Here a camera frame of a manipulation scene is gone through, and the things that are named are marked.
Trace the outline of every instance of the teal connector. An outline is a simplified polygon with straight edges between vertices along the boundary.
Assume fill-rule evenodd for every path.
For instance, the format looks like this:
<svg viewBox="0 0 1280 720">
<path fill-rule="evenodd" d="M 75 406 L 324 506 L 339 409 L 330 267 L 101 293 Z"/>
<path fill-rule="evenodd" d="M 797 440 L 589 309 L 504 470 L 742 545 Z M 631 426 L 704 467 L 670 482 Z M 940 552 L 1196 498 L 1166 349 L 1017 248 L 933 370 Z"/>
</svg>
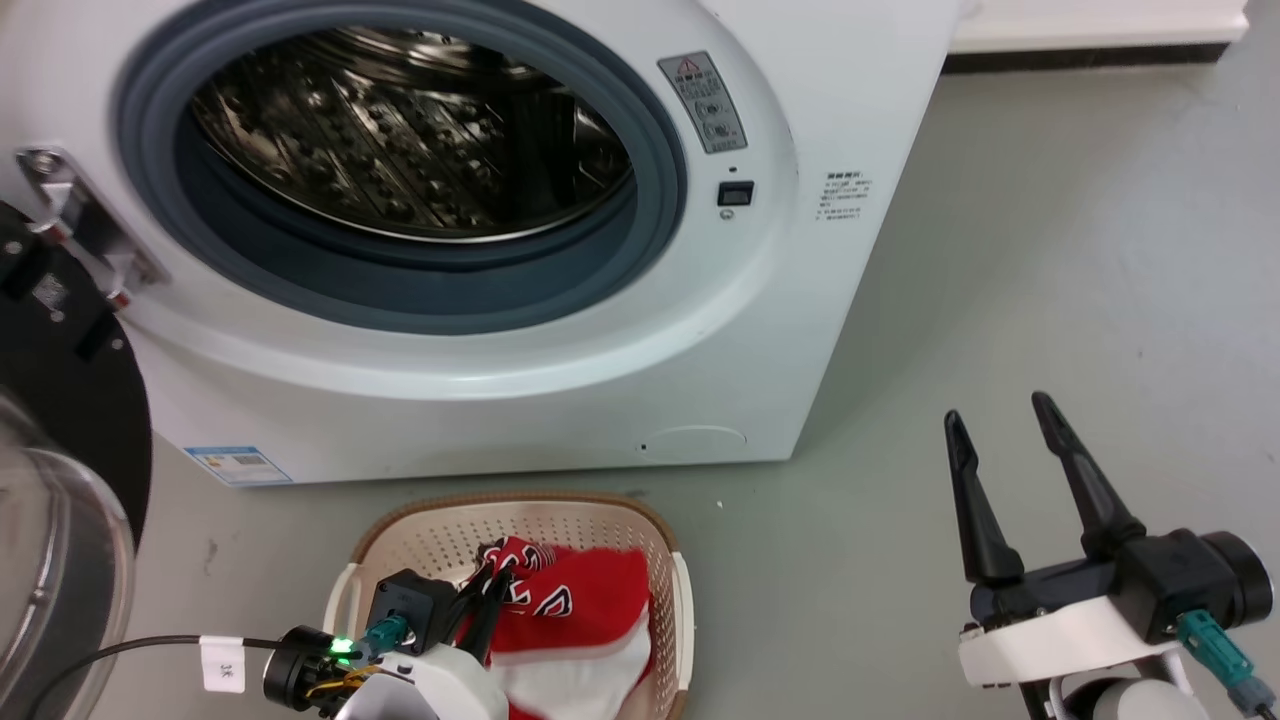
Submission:
<svg viewBox="0 0 1280 720">
<path fill-rule="evenodd" d="M 1226 688 L 1228 697 L 1245 717 L 1270 708 L 1276 696 L 1253 676 L 1253 661 L 1226 637 L 1226 630 L 1204 610 L 1192 610 L 1178 619 L 1178 642 Z"/>
<path fill-rule="evenodd" d="M 408 619 L 403 615 L 388 615 L 365 630 L 365 637 L 356 643 L 356 650 L 364 653 L 364 659 L 351 662 L 351 666 L 358 670 L 375 657 L 396 650 L 406 639 L 408 639 Z"/>
<path fill-rule="evenodd" d="M 1178 642 L 1225 688 L 1233 688 L 1253 675 L 1253 661 L 1235 647 L 1226 630 L 1204 610 L 1192 610 L 1178 619 Z"/>
</svg>

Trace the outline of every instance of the white wall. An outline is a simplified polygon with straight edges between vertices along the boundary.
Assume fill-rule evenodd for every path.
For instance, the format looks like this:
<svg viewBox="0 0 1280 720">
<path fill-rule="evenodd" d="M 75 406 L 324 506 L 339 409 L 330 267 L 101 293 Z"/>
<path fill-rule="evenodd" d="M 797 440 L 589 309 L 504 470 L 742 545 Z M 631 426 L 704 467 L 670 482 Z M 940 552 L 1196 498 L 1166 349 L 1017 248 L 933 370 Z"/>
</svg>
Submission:
<svg viewBox="0 0 1280 720">
<path fill-rule="evenodd" d="M 969 0 L 952 53 L 1233 42 L 1245 0 Z"/>
</svg>

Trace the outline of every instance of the sticker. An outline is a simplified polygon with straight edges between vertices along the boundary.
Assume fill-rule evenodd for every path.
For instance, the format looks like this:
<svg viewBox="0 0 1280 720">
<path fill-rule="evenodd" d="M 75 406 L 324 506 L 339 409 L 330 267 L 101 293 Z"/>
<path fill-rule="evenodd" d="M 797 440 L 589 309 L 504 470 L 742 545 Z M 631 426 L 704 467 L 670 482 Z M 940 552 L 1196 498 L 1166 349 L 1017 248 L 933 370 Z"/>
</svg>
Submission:
<svg viewBox="0 0 1280 720">
<path fill-rule="evenodd" d="M 742 132 L 737 108 L 721 82 L 719 70 L 710 55 L 676 55 L 658 60 L 658 67 L 685 104 L 685 111 L 703 141 L 703 150 L 710 154 L 746 147 L 746 133 Z"/>
<path fill-rule="evenodd" d="M 859 170 L 827 173 L 822 195 L 818 196 L 815 220 L 856 220 L 863 217 L 863 205 L 870 195 L 872 181 Z"/>
<path fill-rule="evenodd" d="M 60 310 L 63 302 L 67 301 L 67 286 L 63 281 L 58 279 L 52 273 L 45 273 L 45 277 L 40 278 L 36 287 L 31 291 L 31 295 L 40 301 L 41 305 L 49 307 L 50 310 Z"/>
<path fill-rule="evenodd" d="M 256 447 L 186 447 L 187 455 L 229 486 L 292 483 L 283 470 Z"/>
<path fill-rule="evenodd" d="M 200 669 L 211 693 L 244 692 L 244 638 L 200 635 Z"/>
</svg>

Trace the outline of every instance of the front-loading washing machine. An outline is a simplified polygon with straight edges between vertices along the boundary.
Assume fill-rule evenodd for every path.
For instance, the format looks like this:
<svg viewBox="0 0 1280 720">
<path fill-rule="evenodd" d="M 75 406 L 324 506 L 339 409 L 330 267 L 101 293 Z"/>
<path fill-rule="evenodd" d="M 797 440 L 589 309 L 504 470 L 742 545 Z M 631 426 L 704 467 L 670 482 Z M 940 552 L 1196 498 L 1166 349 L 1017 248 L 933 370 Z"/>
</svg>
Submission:
<svg viewBox="0 0 1280 720">
<path fill-rule="evenodd" d="M 957 5 L 5 0 L 0 196 L 229 484 L 782 460 Z"/>
</svg>

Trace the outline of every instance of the cable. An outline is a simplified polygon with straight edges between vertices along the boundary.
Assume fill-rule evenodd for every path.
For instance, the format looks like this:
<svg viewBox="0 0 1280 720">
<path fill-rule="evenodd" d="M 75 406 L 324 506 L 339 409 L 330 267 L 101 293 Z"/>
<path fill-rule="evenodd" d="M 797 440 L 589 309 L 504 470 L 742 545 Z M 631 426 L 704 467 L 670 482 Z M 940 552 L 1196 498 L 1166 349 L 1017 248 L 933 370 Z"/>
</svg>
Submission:
<svg viewBox="0 0 1280 720">
<path fill-rule="evenodd" d="M 449 606 L 449 614 L 444 620 L 444 635 L 440 638 L 442 643 L 449 644 L 453 642 L 454 637 L 458 634 L 458 629 L 462 626 L 462 620 L 472 611 L 476 602 L 484 600 L 481 589 L 484 588 L 485 580 L 493 578 L 493 562 L 485 562 L 479 570 L 471 575 L 467 584 L 458 591 L 457 597 L 453 598 L 453 605 Z"/>
<path fill-rule="evenodd" d="M 122 652 L 129 650 L 137 650 L 140 647 L 154 647 L 161 644 L 200 644 L 200 635 L 152 635 L 150 638 L 138 638 L 136 641 L 127 641 L 123 643 L 108 646 L 104 647 L 102 650 L 99 650 L 97 652 L 86 655 L 84 657 L 77 660 L 76 662 L 72 662 L 61 673 L 58 673 L 56 675 L 52 676 L 52 679 L 45 683 L 45 687 L 41 688 L 40 692 L 36 693 L 35 700 L 31 701 L 31 707 L 27 708 L 26 720 L 36 720 L 36 715 L 40 712 L 40 706 L 44 705 L 45 700 L 49 697 L 49 693 L 54 692 L 54 688 L 56 688 L 59 684 L 63 683 L 63 680 L 70 678 L 76 673 L 79 673 L 81 670 L 88 667 L 90 665 L 97 662 L 99 660 L 110 657 L 113 655 L 119 655 Z M 332 657 L 343 657 L 352 660 L 362 656 L 360 651 L 329 652 L 328 648 L 319 648 L 315 646 L 285 643 L 279 641 L 262 641 L 257 638 L 243 638 L 242 644 L 244 647 L 256 647 L 259 650 L 291 650 L 293 652 L 303 652 L 307 655 L 325 653 Z"/>
<path fill-rule="evenodd" d="M 369 679 L 369 675 L 374 675 L 381 671 L 383 669 L 376 665 L 369 665 L 366 667 L 361 667 L 360 670 L 352 670 L 351 673 L 347 673 L 347 675 L 340 680 L 326 680 L 324 683 L 315 684 L 302 697 L 311 700 L 311 696 L 315 694 L 316 691 L 332 691 L 334 688 L 360 689 L 360 687 L 365 684 L 365 680 Z"/>
<path fill-rule="evenodd" d="M 480 601 L 480 607 L 476 609 L 471 626 L 467 628 L 462 639 L 453 646 L 471 653 L 471 657 L 475 657 L 481 667 L 485 665 L 485 659 L 489 657 L 489 644 L 493 642 L 493 633 L 498 628 L 503 597 L 507 594 L 507 588 L 511 585 L 513 578 L 515 575 L 509 566 L 498 571 L 498 575 L 485 591 Z"/>
</svg>

